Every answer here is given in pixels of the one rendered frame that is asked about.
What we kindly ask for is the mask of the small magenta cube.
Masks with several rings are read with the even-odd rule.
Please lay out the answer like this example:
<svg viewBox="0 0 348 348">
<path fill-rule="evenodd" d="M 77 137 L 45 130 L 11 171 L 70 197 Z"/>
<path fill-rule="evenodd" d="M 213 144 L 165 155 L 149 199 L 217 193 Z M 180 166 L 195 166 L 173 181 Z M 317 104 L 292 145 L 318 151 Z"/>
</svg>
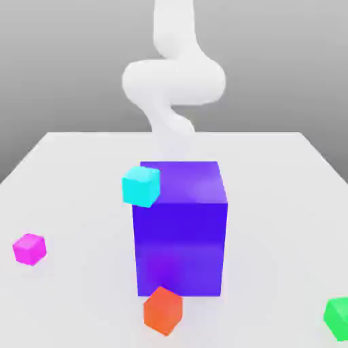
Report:
<svg viewBox="0 0 348 348">
<path fill-rule="evenodd" d="M 26 233 L 13 245 L 16 261 L 35 266 L 47 254 L 46 242 L 42 236 Z"/>
</svg>

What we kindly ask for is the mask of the small orange cube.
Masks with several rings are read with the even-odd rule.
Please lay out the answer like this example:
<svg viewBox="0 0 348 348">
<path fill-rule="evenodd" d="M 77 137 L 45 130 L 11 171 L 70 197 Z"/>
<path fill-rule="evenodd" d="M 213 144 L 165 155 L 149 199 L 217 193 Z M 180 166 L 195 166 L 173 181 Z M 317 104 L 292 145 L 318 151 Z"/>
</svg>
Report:
<svg viewBox="0 0 348 348">
<path fill-rule="evenodd" d="M 168 336 L 183 317 L 183 298 L 160 286 L 143 303 L 144 324 Z"/>
</svg>

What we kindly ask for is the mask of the large purple box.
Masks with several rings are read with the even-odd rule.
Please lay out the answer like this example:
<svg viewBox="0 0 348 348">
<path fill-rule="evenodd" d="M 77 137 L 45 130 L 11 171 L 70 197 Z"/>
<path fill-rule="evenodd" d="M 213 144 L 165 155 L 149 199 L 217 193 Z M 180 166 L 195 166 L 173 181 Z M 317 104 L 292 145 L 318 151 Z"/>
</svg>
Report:
<svg viewBox="0 0 348 348">
<path fill-rule="evenodd" d="M 228 199 L 216 161 L 143 161 L 160 171 L 160 196 L 133 207 L 137 293 L 219 296 Z"/>
</svg>

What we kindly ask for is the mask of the small cyan cube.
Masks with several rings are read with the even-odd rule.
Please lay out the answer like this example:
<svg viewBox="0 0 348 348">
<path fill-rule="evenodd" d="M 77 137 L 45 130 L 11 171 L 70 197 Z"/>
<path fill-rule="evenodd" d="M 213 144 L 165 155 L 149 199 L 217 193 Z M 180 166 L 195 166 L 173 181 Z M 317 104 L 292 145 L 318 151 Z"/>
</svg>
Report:
<svg viewBox="0 0 348 348">
<path fill-rule="evenodd" d="M 135 166 L 122 177 L 124 203 L 150 208 L 160 195 L 160 171 Z"/>
</svg>

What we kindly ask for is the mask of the small green cube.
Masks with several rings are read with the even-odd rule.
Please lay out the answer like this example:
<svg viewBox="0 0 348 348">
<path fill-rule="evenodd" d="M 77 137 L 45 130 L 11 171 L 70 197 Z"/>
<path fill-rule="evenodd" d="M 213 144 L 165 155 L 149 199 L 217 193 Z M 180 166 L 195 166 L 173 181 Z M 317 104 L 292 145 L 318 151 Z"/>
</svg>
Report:
<svg viewBox="0 0 348 348">
<path fill-rule="evenodd" d="M 329 299 L 324 321 L 337 341 L 348 341 L 348 297 Z"/>
</svg>

